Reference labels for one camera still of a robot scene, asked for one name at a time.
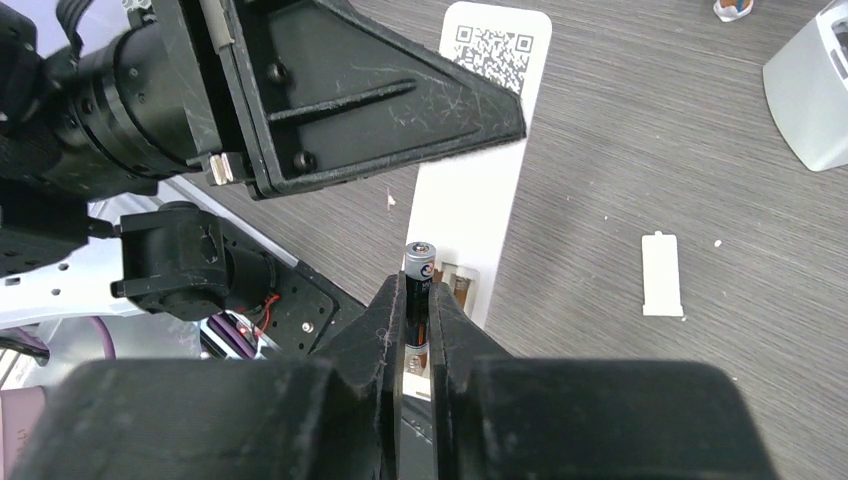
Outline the white battery cover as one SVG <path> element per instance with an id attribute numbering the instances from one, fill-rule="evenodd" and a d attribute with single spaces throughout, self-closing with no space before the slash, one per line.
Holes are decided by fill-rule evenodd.
<path id="1" fill-rule="evenodd" d="M 677 237 L 655 231 L 642 237 L 641 249 L 643 315 L 683 317 Z"/>

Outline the black battery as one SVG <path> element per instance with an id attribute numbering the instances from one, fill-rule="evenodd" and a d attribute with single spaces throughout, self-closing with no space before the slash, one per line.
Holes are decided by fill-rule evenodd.
<path id="1" fill-rule="evenodd" d="M 406 277 L 405 343 L 413 352 L 427 346 L 429 322 L 429 290 L 435 272 L 436 248 L 426 242 L 406 246 L 404 274 Z"/>

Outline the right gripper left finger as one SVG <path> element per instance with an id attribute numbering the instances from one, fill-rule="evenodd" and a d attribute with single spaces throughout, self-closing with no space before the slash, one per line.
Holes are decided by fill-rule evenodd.
<path id="1" fill-rule="evenodd" d="M 17 479 L 394 479 L 406 281 L 303 358 L 122 359 L 47 398 Z"/>

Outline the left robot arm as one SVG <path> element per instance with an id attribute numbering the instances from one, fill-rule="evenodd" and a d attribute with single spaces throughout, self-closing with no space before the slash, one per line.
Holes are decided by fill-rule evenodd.
<path id="1" fill-rule="evenodd" d="M 154 1 L 86 52 L 1 8 L 1 307 L 9 319 L 105 314 L 105 300 L 228 328 L 304 356 L 364 310 L 211 208 L 171 200 L 115 221 L 90 206 L 205 173 L 267 200 L 525 137 L 519 96 L 347 1 Z"/>

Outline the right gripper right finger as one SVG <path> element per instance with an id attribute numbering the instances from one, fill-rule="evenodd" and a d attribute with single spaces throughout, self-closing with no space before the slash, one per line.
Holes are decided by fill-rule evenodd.
<path id="1" fill-rule="evenodd" d="M 774 479 L 743 396 L 712 365 L 516 357 L 445 285 L 429 294 L 440 479 Z"/>

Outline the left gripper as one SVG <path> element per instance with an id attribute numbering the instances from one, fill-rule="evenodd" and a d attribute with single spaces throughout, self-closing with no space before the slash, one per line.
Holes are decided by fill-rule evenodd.
<path id="1" fill-rule="evenodd" d="M 37 52 L 33 20 L 1 8 L 1 192 L 70 199 L 152 195 L 229 144 L 229 97 L 201 1 L 86 52 L 85 1 L 55 13 L 66 43 Z"/>

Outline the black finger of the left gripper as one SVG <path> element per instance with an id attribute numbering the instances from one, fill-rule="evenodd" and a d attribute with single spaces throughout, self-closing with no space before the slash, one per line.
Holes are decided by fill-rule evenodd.
<path id="1" fill-rule="evenodd" d="M 347 1 L 206 1 L 240 150 L 212 185 L 257 200 L 523 139 L 513 91 L 360 14 Z"/>

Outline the white long remote control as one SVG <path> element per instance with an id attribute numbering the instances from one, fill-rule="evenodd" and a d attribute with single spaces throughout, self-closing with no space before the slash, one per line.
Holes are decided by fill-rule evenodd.
<path id="1" fill-rule="evenodd" d="M 446 11 L 439 52 L 516 92 L 533 118 L 552 38 L 541 11 L 457 2 Z M 408 241 L 435 246 L 443 282 L 469 318 L 486 323 L 526 141 L 470 152 L 419 169 Z"/>

